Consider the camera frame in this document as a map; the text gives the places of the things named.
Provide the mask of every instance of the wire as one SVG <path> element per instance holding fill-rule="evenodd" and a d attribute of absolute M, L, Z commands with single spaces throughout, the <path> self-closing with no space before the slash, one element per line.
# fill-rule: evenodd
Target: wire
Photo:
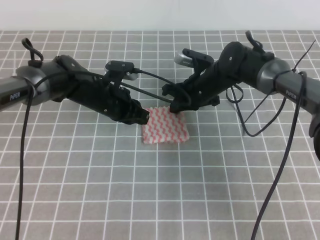
<path fill-rule="evenodd" d="M 308 54 L 308 52 L 310 51 L 310 49 L 312 48 L 312 46 L 315 44 L 316 40 L 313 41 L 313 43 L 310 45 L 310 47 L 307 49 L 307 51 L 302 55 L 302 57 L 300 57 L 299 61 L 294 65 L 293 68 L 293 72 L 296 72 L 296 68 L 299 65 L 299 63 L 302 61 L 302 59 L 304 59 L 304 57 Z"/>
<path fill-rule="evenodd" d="M 271 185 L 271 188 L 270 188 L 268 194 L 266 195 L 266 198 L 265 198 L 265 200 L 264 200 L 264 202 L 262 204 L 262 207 L 261 207 L 260 212 L 258 214 L 258 217 L 256 219 L 256 222 L 255 222 L 255 225 L 254 225 L 254 228 L 253 228 L 253 231 L 252 231 L 252 235 L 251 235 L 251 240 L 255 240 L 256 239 L 256 235 L 257 235 L 257 232 L 258 232 L 258 228 L 259 228 L 261 219 L 262 219 L 262 217 L 264 215 L 264 212 L 265 212 L 265 210 L 267 208 L 267 205 L 268 205 L 268 203 L 269 203 L 269 201 L 270 201 L 270 199 L 272 197 L 272 194 L 274 193 L 274 191 L 275 191 L 275 189 L 277 187 L 277 184 L 279 182 L 279 179 L 281 177 L 281 174 L 282 174 L 282 172 L 284 170 L 284 167 L 285 167 L 287 159 L 288 159 L 288 155 L 289 155 L 289 152 L 290 152 L 292 141 L 294 139 L 294 134 L 295 134 L 295 129 L 296 129 L 296 125 L 297 125 L 299 110 L 300 110 L 301 102 L 302 102 L 303 95 L 304 95 L 304 92 L 305 92 L 306 80 L 307 80 L 307 73 L 306 72 L 302 71 L 299 74 L 302 76 L 302 83 L 301 83 L 301 87 L 300 87 L 300 91 L 299 91 L 299 98 L 298 98 L 298 101 L 297 101 L 297 104 L 296 104 L 295 110 L 294 110 L 294 115 L 293 115 L 293 119 L 292 119 L 292 125 L 291 125 L 291 130 L 290 130 L 290 134 L 289 134 L 288 143 L 287 143 L 287 145 L 285 147 L 284 155 L 283 155 L 279 170 L 276 173 L 276 176 L 275 176 L 274 181 L 273 181 L 273 183 Z"/>
<path fill-rule="evenodd" d="M 172 82 L 172 81 L 170 81 L 168 79 L 165 79 L 165 78 L 163 78 L 161 76 L 155 75 L 155 74 L 153 74 L 151 72 L 143 71 L 141 69 L 136 69 L 136 70 L 137 70 L 137 73 L 139 73 L 139 74 L 149 75 L 151 77 L 154 77 L 156 79 L 162 80 L 162 81 L 174 86 L 177 90 L 179 90 L 185 96 L 187 102 L 186 102 L 186 105 L 184 105 L 184 106 L 190 106 L 191 105 L 191 97 L 190 97 L 190 95 L 182 87 L 180 87 L 179 85 L 177 85 L 174 82 Z"/>
<path fill-rule="evenodd" d="M 22 126 L 21 143 L 20 143 L 19 199 L 18 199 L 18 210 L 17 210 L 17 218 L 16 218 L 15 240 L 19 240 L 19 234 L 20 234 L 22 200 L 23 200 L 23 192 L 24 192 L 25 138 L 26 138 L 28 118 L 29 118 L 29 112 L 30 112 L 33 96 L 34 96 L 34 88 L 30 85 L 30 90 L 29 90 L 29 94 L 28 94 L 28 102 L 27 102 L 23 126 Z"/>
<path fill-rule="evenodd" d="M 231 87 L 231 92 L 232 92 L 233 98 L 235 98 L 235 97 L 236 97 L 236 94 L 235 94 L 235 91 L 234 91 L 234 88 L 233 88 L 233 87 Z M 241 111 L 240 111 L 240 108 L 239 108 L 239 104 L 238 104 L 238 102 L 236 102 L 236 103 L 235 103 L 236 112 L 237 112 L 237 114 L 238 114 L 238 116 L 239 116 L 240 123 L 241 123 L 242 128 L 243 128 L 243 130 L 245 131 L 245 133 L 246 133 L 248 136 L 250 136 L 250 137 L 256 137 L 256 136 L 258 136 L 260 133 L 262 133 L 264 130 L 266 130 L 266 129 L 277 119 L 277 117 L 279 116 L 279 114 L 281 113 L 282 109 L 283 109 L 284 106 L 285 106 L 286 100 L 287 100 L 287 99 L 284 97 L 283 100 L 282 100 L 281 106 L 280 106 L 279 110 L 277 111 L 277 113 L 274 115 L 274 117 L 273 117 L 263 128 L 261 128 L 258 132 L 254 133 L 254 134 L 251 134 L 251 133 L 248 131 L 248 129 L 247 129 L 246 125 L 245 125 L 244 118 L 243 118 L 243 116 L 242 116 L 242 114 L 241 114 Z"/>
<path fill-rule="evenodd" d="M 248 41 L 251 43 L 251 45 L 253 46 L 253 49 L 258 51 L 259 53 L 265 53 L 265 51 L 263 50 L 263 45 L 261 44 L 261 42 L 254 40 L 254 38 L 251 35 L 250 31 L 246 31 L 245 32 L 245 36 L 246 39 L 248 39 Z"/>
<path fill-rule="evenodd" d="M 240 103 L 241 101 L 242 101 L 242 99 L 244 98 L 244 90 L 241 88 L 241 87 L 239 87 L 238 85 L 234 85 L 234 87 L 236 88 L 236 89 L 238 89 L 241 93 L 242 93 L 242 96 L 240 97 L 240 99 L 239 100 L 237 100 L 237 99 L 235 99 L 235 100 L 232 100 L 230 97 L 229 97 L 229 95 L 228 95 L 228 89 L 225 91 L 225 97 L 226 97 L 226 99 L 228 99 L 228 101 L 230 102 L 230 103 L 232 103 L 232 104 L 235 104 L 235 103 Z"/>
<path fill-rule="evenodd" d="M 70 75 L 70 74 L 81 74 L 81 75 L 87 75 L 87 76 L 91 76 L 91 77 L 95 77 L 95 78 L 98 78 L 98 79 L 102 79 L 104 76 L 101 75 L 101 74 L 98 74 L 98 73 L 94 73 L 94 72 L 89 72 L 89 71 L 64 71 L 64 72 L 56 72 L 56 73 L 53 73 L 53 74 L 50 74 L 50 75 L 47 75 L 45 76 L 44 78 L 42 78 L 40 81 L 38 81 L 34 87 L 37 89 L 43 82 L 51 79 L 51 78 L 55 78 L 55 77 L 58 77 L 58 76 L 62 76 L 62 75 Z M 140 92 L 142 94 L 145 94 L 145 95 L 148 95 L 150 97 L 153 97 L 155 99 L 159 99 L 161 101 L 164 101 L 164 102 L 167 102 L 167 103 L 173 103 L 172 100 L 169 100 L 165 97 L 162 97 L 162 96 L 158 96 L 156 94 L 153 94 L 151 92 L 148 92 L 148 91 L 145 91 L 145 90 L 142 90 L 138 87 L 135 87 L 135 86 L 132 86 L 132 85 L 129 85 L 127 83 L 124 83 L 124 82 L 121 82 L 120 85 L 128 88 L 128 89 L 132 89 L 132 90 L 135 90 L 137 92 Z"/>
<path fill-rule="evenodd" d="M 264 101 L 270 96 L 270 93 L 265 95 L 264 99 L 255 107 L 255 109 L 250 113 L 250 115 L 246 118 L 246 120 L 244 121 L 244 123 L 246 123 L 249 118 L 252 116 L 252 114 L 255 113 L 255 111 L 261 106 L 261 104 L 264 103 Z"/>

